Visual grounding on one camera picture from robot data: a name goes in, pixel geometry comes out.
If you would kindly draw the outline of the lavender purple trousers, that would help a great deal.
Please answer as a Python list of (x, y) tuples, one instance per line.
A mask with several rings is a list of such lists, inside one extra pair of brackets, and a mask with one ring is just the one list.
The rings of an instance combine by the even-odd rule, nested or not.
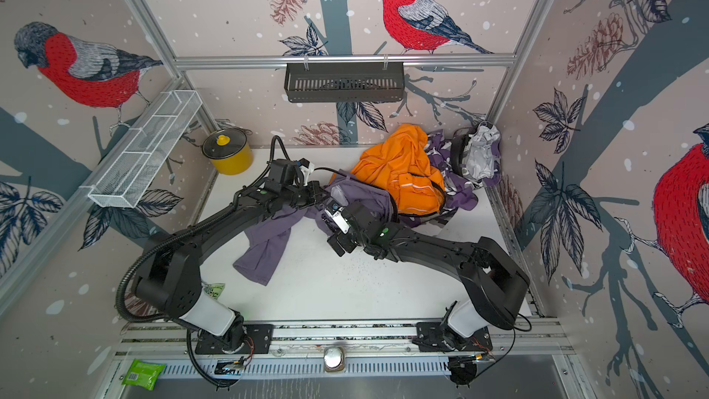
[(304, 218), (313, 219), (323, 234), (333, 234), (334, 224), (327, 218), (323, 205), (306, 210), (286, 207), (275, 218), (246, 230), (249, 248), (234, 262), (234, 269), (247, 280), (267, 286), (284, 255), (292, 228)]

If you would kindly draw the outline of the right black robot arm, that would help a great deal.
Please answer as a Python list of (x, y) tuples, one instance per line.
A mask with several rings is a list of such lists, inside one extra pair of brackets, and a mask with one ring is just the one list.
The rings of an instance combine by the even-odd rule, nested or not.
[(343, 256), (361, 247), (376, 260), (413, 263), (458, 280), (468, 295), (463, 304), (453, 304), (442, 319), (443, 346), (454, 350), (459, 341), (493, 326), (515, 328), (529, 287), (529, 277), (513, 258), (491, 238), (455, 242), (432, 238), (406, 225), (377, 219), (359, 202), (325, 205), (334, 223), (330, 247)]

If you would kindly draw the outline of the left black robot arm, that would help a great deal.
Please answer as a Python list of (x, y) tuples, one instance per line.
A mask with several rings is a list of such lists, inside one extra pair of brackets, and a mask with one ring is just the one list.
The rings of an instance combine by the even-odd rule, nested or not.
[(322, 201), (324, 191), (310, 180), (314, 170), (307, 159), (271, 156), (258, 178), (223, 210), (176, 234), (151, 238), (116, 288), (119, 315), (130, 323), (172, 321), (212, 336), (227, 352), (240, 349), (246, 340), (243, 316), (204, 292), (201, 264), (283, 208), (305, 210)]

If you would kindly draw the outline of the orange trousers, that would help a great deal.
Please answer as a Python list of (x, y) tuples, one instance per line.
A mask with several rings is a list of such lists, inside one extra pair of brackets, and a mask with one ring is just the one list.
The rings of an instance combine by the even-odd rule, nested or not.
[(427, 144), (421, 127), (404, 124), (385, 142), (365, 151), (351, 174), (389, 192), (399, 214), (435, 214), (445, 204), (445, 182), (426, 154)]

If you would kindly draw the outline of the purple camouflage trousers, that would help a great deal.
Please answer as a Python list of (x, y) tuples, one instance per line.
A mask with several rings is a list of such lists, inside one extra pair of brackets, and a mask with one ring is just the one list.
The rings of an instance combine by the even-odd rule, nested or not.
[(401, 215), (409, 226), (433, 223), (446, 225), (459, 211), (472, 211), (478, 204), (476, 191), (494, 187), (500, 182), (500, 131), (489, 122), (470, 127), (470, 140), (463, 157), (463, 175), (456, 175), (451, 167), (452, 137), (442, 130), (428, 134), (426, 154), (433, 166), (441, 171), (445, 182), (445, 204), (439, 212), (426, 216)]

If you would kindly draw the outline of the yellow pot with lid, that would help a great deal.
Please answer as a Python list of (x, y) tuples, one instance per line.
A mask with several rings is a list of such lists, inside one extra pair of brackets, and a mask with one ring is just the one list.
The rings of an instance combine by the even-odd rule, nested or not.
[(247, 131), (240, 127), (214, 131), (204, 140), (201, 151), (221, 175), (239, 175), (253, 164)]

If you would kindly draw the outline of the black hanging basket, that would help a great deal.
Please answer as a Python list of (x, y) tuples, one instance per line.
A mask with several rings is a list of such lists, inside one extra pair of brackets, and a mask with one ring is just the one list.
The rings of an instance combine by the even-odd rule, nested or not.
[(404, 89), (399, 62), (290, 64), (284, 79), (290, 103), (395, 103)]

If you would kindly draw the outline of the green snack wrapper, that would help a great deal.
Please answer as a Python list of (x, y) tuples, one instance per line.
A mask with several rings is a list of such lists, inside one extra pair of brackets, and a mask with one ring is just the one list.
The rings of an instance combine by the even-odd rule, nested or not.
[(216, 284), (207, 284), (203, 283), (202, 284), (202, 290), (203, 292), (211, 297), (212, 299), (218, 300), (219, 297), (221, 297), (221, 294), (223, 291), (225, 291), (225, 284), (222, 283), (216, 283)]

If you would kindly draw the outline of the green wipes packet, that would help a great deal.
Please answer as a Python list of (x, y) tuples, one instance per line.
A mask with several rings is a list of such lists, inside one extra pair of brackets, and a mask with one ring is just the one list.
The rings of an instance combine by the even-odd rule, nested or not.
[(138, 386), (147, 391), (153, 391), (157, 380), (166, 368), (164, 364), (147, 363), (135, 359), (124, 376), (122, 384)]

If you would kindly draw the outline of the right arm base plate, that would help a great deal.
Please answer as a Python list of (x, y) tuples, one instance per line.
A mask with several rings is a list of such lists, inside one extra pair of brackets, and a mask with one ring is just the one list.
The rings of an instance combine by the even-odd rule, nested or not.
[(470, 337), (461, 337), (452, 328), (435, 321), (421, 321), (415, 325), (417, 332), (412, 343), (421, 352), (482, 352), (492, 351), (489, 330), (483, 328)]

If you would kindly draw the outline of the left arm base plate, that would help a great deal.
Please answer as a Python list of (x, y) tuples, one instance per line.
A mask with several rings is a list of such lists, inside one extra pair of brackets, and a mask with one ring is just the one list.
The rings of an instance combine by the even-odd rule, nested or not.
[(263, 355), (268, 354), (273, 339), (274, 325), (246, 323), (234, 325), (224, 336), (199, 332), (195, 353), (197, 355)]

